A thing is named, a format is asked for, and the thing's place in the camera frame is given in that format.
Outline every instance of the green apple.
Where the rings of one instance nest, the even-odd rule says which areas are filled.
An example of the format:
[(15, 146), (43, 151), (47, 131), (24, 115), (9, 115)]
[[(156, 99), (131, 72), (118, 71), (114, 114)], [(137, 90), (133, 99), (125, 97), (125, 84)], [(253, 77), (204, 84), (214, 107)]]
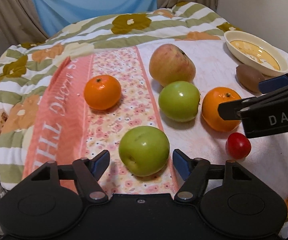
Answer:
[(161, 111), (177, 122), (193, 120), (198, 112), (199, 101), (199, 90), (186, 81), (176, 81), (167, 85), (158, 98)]
[(138, 126), (125, 133), (118, 151), (131, 173), (145, 177), (164, 167), (169, 155), (169, 141), (158, 128)]

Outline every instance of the orange fruit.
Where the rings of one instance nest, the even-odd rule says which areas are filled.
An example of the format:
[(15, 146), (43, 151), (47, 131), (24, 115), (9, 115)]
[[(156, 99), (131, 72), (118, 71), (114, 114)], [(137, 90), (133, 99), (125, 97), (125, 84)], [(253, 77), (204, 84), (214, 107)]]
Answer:
[(241, 97), (236, 91), (226, 88), (217, 87), (210, 90), (204, 97), (202, 103), (202, 117), (206, 123), (216, 131), (229, 132), (234, 130), (239, 124), (240, 120), (223, 120), (218, 113), (218, 106), (220, 103), (239, 100)]
[(106, 110), (115, 106), (121, 95), (121, 84), (110, 75), (93, 77), (84, 89), (86, 103), (95, 110)]

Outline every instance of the red cherry tomato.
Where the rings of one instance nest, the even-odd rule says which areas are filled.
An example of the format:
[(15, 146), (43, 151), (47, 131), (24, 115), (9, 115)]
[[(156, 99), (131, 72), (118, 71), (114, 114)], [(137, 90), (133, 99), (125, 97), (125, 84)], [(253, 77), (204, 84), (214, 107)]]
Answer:
[(251, 151), (251, 144), (247, 137), (235, 132), (229, 135), (226, 142), (226, 152), (234, 159), (245, 158)]

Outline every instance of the bed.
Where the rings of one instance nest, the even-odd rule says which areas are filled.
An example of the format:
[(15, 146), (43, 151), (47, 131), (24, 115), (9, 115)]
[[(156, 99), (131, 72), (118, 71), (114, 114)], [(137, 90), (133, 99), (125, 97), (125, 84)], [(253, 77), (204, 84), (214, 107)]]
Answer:
[[(194, 82), (201, 97), (216, 86), (228, 86), (249, 97), (252, 94), (234, 80), (239, 62), (223, 41), (224, 32), (235, 29), (204, 5), (181, 2), (170, 9), (87, 19), (42, 44), (9, 47), (0, 57), (0, 109), (8, 115), (0, 135), (1, 185), (12, 189), (48, 160), (68, 164), (108, 149), (111, 164), (100, 184), (109, 195), (173, 195), (178, 184), (171, 159), (158, 174), (144, 179), (130, 174), (119, 160), (121, 136), (138, 125), (164, 130), (171, 151), (180, 148), (190, 157), (223, 164), (228, 159), (224, 153), (227, 134), (211, 131), (200, 114), (183, 126), (164, 118), (156, 105), (160, 87), (147, 66), (158, 46), (173, 43), (194, 61), (198, 73)], [(288, 62), (288, 54), (280, 52)], [(104, 73), (119, 79), (127, 107), (101, 113), (86, 107), (83, 86), (92, 76)], [(207, 73), (224, 78), (206, 79)], [(287, 198), (288, 134), (251, 142), (252, 155), (242, 165)]]

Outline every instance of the bowl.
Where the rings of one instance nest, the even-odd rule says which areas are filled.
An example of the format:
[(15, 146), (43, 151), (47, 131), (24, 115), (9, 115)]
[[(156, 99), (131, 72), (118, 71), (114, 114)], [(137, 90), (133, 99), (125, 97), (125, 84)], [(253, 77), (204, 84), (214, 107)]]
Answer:
[[(288, 72), (288, 64), (283, 56), (274, 46), (263, 39), (241, 31), (227, 31), (224, 33), (224, 38), (228, 49), (239, 61), (252, 66), (264, 75), (277, 77)], [(239, 49), (231, 44), (232, 41), (236, 41), (235, 45)], [(273, 62), (277, 62), (278, 65), (275, 64), (275, 67), (279, 66), (280, 70), (273, 67)]]

